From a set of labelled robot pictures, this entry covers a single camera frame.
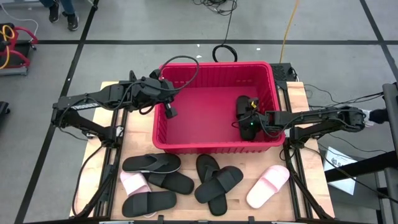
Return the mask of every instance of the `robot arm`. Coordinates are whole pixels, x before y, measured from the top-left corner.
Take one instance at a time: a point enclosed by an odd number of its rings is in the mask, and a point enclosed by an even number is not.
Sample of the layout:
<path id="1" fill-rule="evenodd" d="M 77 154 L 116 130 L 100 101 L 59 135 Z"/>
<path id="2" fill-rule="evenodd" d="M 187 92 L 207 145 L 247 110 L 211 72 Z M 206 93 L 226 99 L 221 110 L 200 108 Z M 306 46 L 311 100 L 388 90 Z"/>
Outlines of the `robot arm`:
<path id="1" fill-rule="evenodd" d="M 98 136 L 100 141 L 116 142 L 117 130 L 115 127 L 103 127 L 78 113 L 79 110 L 102 107 L 107 110 L 126 108 L 129 111 L 139 110 L 163 103 L 166 108 L 166 117 L 177 115 L 175 108 L 170 106 L 174 96 L 178 93 L 173 84 L 166 79 L 159 80 L 159 70 L 153 71 L 149 78 L 137 80 L 134 72 L 130 71 L 130 81 L 120 81 L 94 93 L 85 93 L 76 96 L 62 96 L 53 104 L 51 122 L 58 128 L 73 126 L 82 131 L 87 137 Z"/>
<path id="2" fill-rule="evenodd" d="M 259 131 L 264 131 L 270 138 L 279 137 L 289 130 L 292 146 L 303 147 L 310 138 L 319 139 L 327 133 L 344 130 L 358 132 L 364 129 L 364 113 L 352 106 L 328 107 L 314 111 L 290 113 L 287 111 L 258 112 L 257 98 L 240 96 L 237 103 L 237 118 L 241 136 L 251 141 Z M 298 124 L 314 124 L 307 128 L 296 127 Z"/>

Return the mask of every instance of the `wooden tabletop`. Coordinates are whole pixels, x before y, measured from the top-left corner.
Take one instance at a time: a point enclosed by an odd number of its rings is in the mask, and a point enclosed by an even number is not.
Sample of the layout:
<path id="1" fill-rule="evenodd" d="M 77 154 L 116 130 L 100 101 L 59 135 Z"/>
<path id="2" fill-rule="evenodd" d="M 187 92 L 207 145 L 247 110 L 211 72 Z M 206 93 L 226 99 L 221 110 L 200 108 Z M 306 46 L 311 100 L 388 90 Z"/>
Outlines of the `wooden tabletop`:
<path id="1" fill-rule="evenodd" d="M 103 82 L 101 88 L 113 84 L 115 82 Z M 308 102 L 305 95 L 303 83 L 289 82 L 288 83 L 289 98 L 293 112 L 307 111 Z M 285 110 L 284 102 L 281 102 L 282 109 Z M 107 111 L 102 108 L 97 108 L 93 121 L 103 125 L 109 126 L 111 124 L 112 111 Z M 127 125 L 125 137 L 123 142 L 123 149 L 121 154 L 120 165 L 123 161 L 131 156 L 141 156 L 147 153 L 161 153 L 160 149 L 154 147 L 152 143 L 152 128 L 154 122 L 154 113 L 148 115 L 140 115 L 139 113 L 129 113 L 127 117 Z M 83 161 L 100 146 L 97 139 L 89 140 Z M 316 140 L 311 139 L 306 143 L 306 146 L 311 149 L 318 150 Z M 286 183 L 274 196 L 272 196 L 261 208 L 253 209 L 246 202 L 246 195 L 251 187 L 256 183 L 259 176 L 270 166 L 282 165 L 285 162 L 279 159 L 280 147 L 272 147 L 266 152 L 249 153 L 249 154 L 212 154 L 217 160 L 220 167 L 236 166 L 240 168 L 244 174 L 244 179 L 230 192 L 227 193 L 228 211 L 225 215 L 220 217 L 213 216 L 207 203 L 200 204 L 196 201 L 195 196 L 177 194 L 177 204 L 174 208 L 160 211 L 158 215 L 164 215 L 165 220 L 224 220 L 224 221 L 243 221 L 248 220 L 248 216 L 254 216 L 256 221 L 293 221 L 294 212 L 292 207 L 292 199 L 290 195 L 289 184 Z M 95 155 L 86 165 L 82 172 L 80 179 L 80 187 L 76 196 L 75 208 L 79 212 L 91 199 L 98 188 L 100 181 L 101 170 L 104 162 L 105 150 L 101 150 Z M 307 187 L 311 194 L 315 197 L 317 202 L 323 209 L 334 217 L 333 207 L 330 200 L 329 190 L 326 183 L 325 174 L 321 158 L 318 154 L 302 149 L 302 163 L 306 176 Z M 195 188 L 200 185 L 200 180 L 196 171 L 196 158 L 198 155 L 178 155 L 181 158 L 182 166 L 179 172 L 189 176 L 195 183 Z M 150 184 L 152 191 L 161 191 L 161 189 Z M 297 188 L 297 194 L 300 204 L 300 213 L 305 217 L 305 210 L 303 206 L 302 194 Z M 126 191 L 121 184 L 120 178 L 116 184 L 116 191 L 114 195 L 113 209 L 111 214 L 112 220 L 127 219 L 121 213 L 122 205 L 127 199 Z M 152 218 L 135 217 L 128 218 L 134 220 L 156 220 L 157 215 Z"/>

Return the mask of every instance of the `black shoe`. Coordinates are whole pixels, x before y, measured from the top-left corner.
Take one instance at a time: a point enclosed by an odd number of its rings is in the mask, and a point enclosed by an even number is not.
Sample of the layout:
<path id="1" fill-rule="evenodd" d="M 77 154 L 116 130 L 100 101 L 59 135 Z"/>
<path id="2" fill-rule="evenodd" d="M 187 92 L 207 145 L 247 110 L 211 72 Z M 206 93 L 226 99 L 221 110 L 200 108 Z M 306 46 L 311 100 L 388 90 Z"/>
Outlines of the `black shoe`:
<path id="1" fill-rule="evenodd" d="M 68 30 L 75 31 L 79 28 L 79 17 L 76 15 L 76 13 L 68 15 L 63 12 L 62 14 L 68 18 Z"/>
<path id="2" fill-rule="evenodd" d="M 49 20 L 50 22 L 57 22 L 60 19 L 60 5 L 58 2 L 54 1 L 54 4 L 49 8 L 50 9 L 50 15 L 49 15 Z"/>

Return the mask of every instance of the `red basket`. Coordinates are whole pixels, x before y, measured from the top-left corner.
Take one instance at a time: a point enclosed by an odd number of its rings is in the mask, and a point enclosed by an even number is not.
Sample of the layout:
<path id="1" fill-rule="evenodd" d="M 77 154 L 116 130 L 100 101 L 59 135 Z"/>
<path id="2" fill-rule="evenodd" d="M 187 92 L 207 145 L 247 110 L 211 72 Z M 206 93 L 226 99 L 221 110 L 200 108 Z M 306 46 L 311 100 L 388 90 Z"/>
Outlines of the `red basket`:
<path id="1" fill-rule="evenodd" d="M 195 73 L 194 63 L 168 64 L 162 76 L 175 88 Z M 172 106 L 178 115 L 165 116 L 163 105 L 155 107 L 155 147 L 169 153 L 263 152 L 285 140 L 258 133 L 254 141 L 243 141 L 236 121 L 236 99 L 258 97 L 259 109 L 279 111 L 271 66 L 265 62 L 201 63 L 196 79 L 175 97 Z"/>

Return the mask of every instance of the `person's leg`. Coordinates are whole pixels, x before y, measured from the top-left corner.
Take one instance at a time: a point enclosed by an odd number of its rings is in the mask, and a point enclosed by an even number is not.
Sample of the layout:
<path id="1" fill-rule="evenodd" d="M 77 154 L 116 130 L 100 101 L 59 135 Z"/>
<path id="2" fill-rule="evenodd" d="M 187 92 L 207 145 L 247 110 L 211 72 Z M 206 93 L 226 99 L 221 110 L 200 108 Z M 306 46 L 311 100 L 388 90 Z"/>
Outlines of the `person's leg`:
<path id="1" fill-rule="evenodd" d="M 54 0 L 40 0 L 40 2 L 50 10 L 49 21 L 57 22 L 60 18 L 59 4 Z"/>
<path id="2" fill-rule="evenodd" d="M 73 7 L 72 0 L 60 0 L 63 10 L 67 15 L 73 15 L 75 8 Z"/>
<path id="3" fill-rule="evenodd" d="M 75 8 L 73 7 L 72 0 L 60 0 L 64 16 L 68 18 L 68 29 L 70 31 L 75 31 L 79 28 L 79 17 L 75 13 Z"/>

